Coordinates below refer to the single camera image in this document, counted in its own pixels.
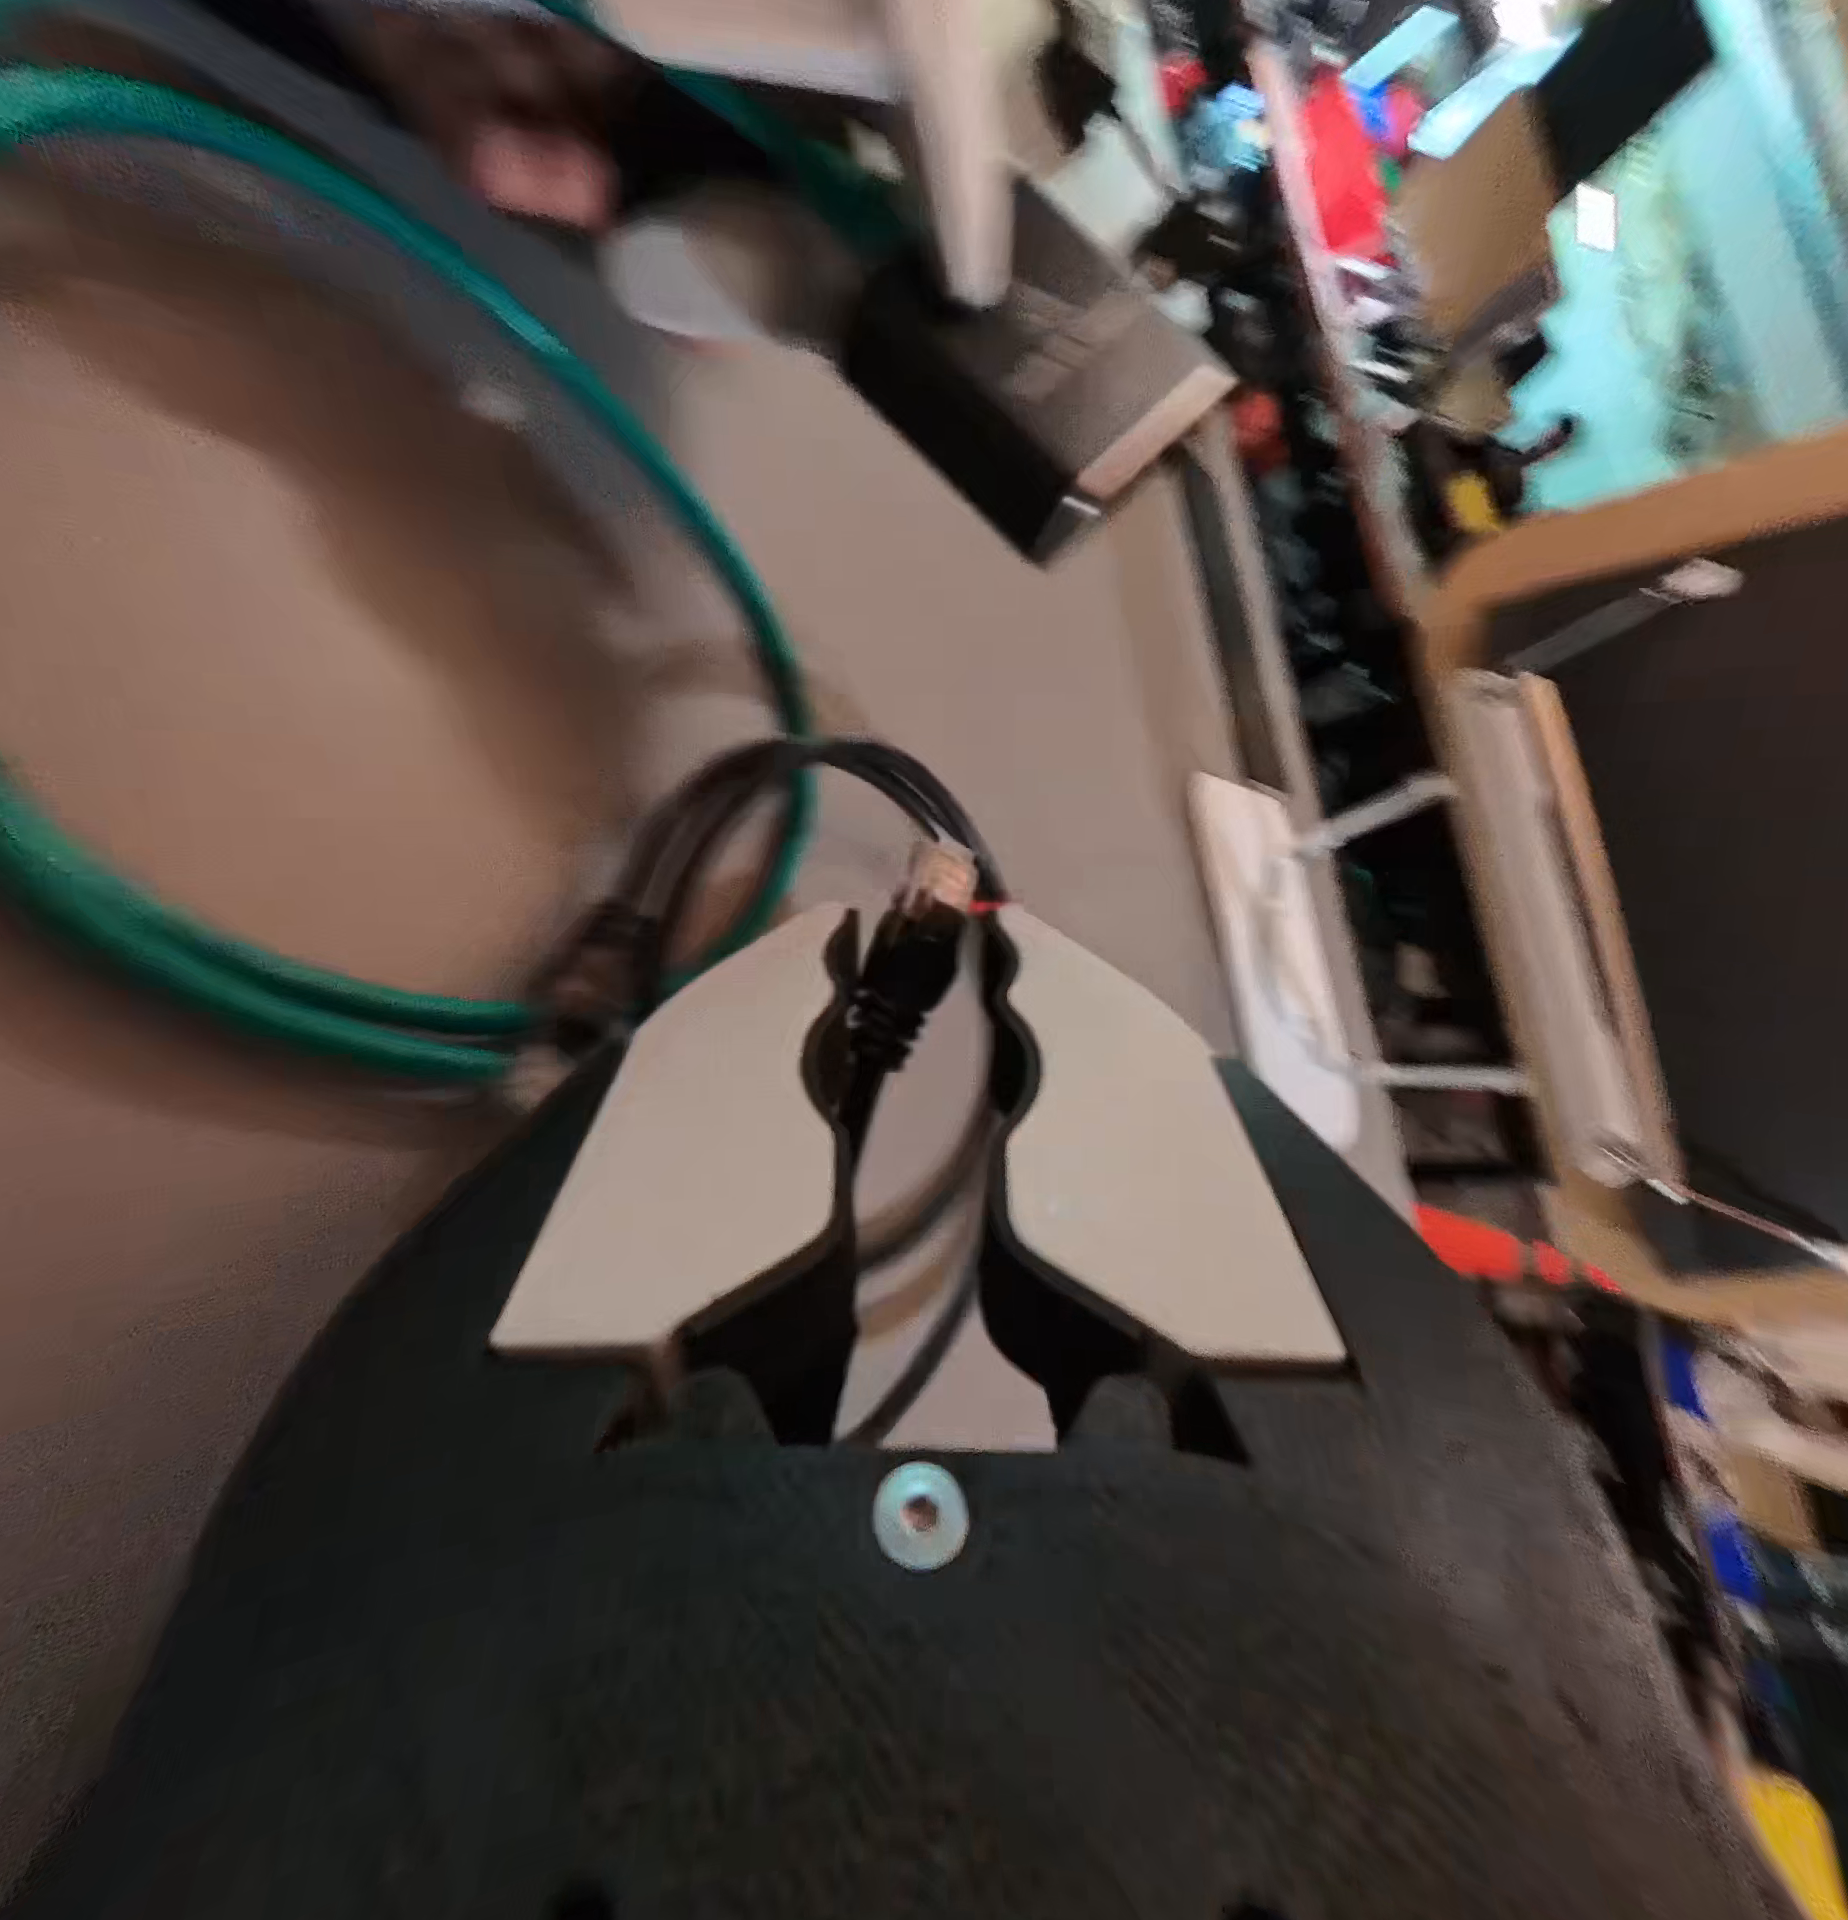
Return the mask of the grey desk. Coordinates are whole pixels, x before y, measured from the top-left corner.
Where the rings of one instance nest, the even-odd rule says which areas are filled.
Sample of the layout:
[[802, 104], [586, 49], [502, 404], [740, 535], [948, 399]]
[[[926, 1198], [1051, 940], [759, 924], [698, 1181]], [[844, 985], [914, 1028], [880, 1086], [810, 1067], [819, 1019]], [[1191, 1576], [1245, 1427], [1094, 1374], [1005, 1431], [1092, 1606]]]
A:
[[[575, 514], [377, 316], [0, 171], [0, 745], [219, 925], [502, 989], [756, 710], [670, 532]], [[619, 352], [825, 725], [939, 769], [1038, 914], [1237, 1052], [1185, 786], [1241, 742], [1176, 477], [1038, 569], [819, 360]], [[504, 1131], [202, 1030], [0, 901], [0, 1899], [278, 1386]]]

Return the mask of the black tablet with wooden frame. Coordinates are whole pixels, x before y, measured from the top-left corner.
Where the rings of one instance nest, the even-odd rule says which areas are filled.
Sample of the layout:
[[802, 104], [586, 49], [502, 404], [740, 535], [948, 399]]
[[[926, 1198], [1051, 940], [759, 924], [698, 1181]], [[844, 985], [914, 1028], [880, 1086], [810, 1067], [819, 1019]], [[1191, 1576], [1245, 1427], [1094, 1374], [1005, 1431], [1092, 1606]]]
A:
[[1848, 427], [1472, 545], [1413, 659], [1563, 1245], [1848, 1322]]

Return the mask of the white monitor stand base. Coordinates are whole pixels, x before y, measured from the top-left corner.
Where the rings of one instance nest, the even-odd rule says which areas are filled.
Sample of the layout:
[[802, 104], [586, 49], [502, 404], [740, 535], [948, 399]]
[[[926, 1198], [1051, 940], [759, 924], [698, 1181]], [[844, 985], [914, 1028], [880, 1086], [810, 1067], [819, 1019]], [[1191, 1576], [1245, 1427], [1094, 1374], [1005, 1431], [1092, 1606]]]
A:
[[1327, 964], [1313, 877], [1352, 839], [1451, 801], [1421, 771], [1320, 824], [1297, 830], [1289, 801], [1252, 780], [1197, 771], [1187, 810], [1224, 961], [1230, 1014], [1257, 1076], [1327, 1147], [1349, 1155], [1368, 1093], [1527, 1097], [1529, 1076], [1496, 1064], [1388, 1064], [1359, 1057]]

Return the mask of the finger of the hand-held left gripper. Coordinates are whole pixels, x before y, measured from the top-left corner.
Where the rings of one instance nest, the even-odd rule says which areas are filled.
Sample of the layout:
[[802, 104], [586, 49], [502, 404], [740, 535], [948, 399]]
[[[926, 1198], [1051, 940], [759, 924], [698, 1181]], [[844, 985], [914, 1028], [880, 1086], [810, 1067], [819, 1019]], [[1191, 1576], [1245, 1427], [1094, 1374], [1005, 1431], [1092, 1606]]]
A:
[[939, 282], [960, 306], [996, 306], [1012, 281], [1014, 169], [983, 4], [888, 2], [886, 34]]

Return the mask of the red plastic bin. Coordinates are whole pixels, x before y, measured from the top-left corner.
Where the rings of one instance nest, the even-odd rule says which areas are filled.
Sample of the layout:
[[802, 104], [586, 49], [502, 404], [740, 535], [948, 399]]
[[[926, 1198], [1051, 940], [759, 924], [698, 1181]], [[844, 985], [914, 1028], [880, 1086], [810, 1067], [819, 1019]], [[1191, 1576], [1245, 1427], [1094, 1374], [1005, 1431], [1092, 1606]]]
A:
[[1369, 264], [1392, 260], [1392, 200], [1380, 156], [1352, 91], [1334, 69], [1303, 84], [1299, 143], [1320, 248]]

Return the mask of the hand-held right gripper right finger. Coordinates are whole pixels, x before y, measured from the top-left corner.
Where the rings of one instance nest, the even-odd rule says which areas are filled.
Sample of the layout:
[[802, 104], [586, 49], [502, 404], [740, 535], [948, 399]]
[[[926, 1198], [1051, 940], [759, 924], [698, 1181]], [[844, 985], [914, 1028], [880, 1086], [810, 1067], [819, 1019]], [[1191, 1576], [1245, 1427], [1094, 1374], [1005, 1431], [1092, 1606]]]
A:
[[1208, 1044], [1040, 921], [983, 921], [990, 1048], [979, 1318], [1054, 1438], [1135, 1379], [1169, 1436], [1230, 1448], [1219, 1389], [1342, 1379], [1349, 1343]]

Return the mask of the black ethernet adapter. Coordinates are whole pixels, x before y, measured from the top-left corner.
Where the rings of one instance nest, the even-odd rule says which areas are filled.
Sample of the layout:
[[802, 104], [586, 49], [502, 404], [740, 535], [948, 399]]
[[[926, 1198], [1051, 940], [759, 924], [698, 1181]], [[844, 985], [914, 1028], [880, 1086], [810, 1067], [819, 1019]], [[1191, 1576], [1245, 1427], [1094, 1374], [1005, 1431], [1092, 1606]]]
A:
[[841, 373], [1031, 563], [1051, 563], [1237, 388], [1028, 179], [1014, 185], [1003, 297], [962, 306], [923, 255], [895, 255], [863, 284]]

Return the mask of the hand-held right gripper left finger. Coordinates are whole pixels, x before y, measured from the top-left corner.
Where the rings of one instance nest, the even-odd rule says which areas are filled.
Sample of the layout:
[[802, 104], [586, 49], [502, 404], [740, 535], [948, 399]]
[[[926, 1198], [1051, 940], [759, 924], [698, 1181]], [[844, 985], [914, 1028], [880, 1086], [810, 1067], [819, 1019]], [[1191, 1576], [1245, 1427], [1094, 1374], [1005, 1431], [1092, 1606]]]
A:
[[857, 1342], [855, 1148], [839, 1116], [860, 914], [821, 904], [662, 1004], [500, 1310], [500, 1357], [670, 1391], [745, 1379], [783, 1442], [833, 1436]]

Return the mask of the person's left hand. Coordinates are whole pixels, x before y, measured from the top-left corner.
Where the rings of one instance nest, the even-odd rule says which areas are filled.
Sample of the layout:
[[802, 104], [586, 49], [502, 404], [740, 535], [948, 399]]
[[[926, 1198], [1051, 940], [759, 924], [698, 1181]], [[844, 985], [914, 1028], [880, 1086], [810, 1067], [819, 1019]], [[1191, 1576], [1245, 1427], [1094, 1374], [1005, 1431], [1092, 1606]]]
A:
[[601, 90], [543, 49], [497, 47], [474, 65], [447, 135], [457, 176], [486, 208], [602, 233], [619, 173], [601, 136]]

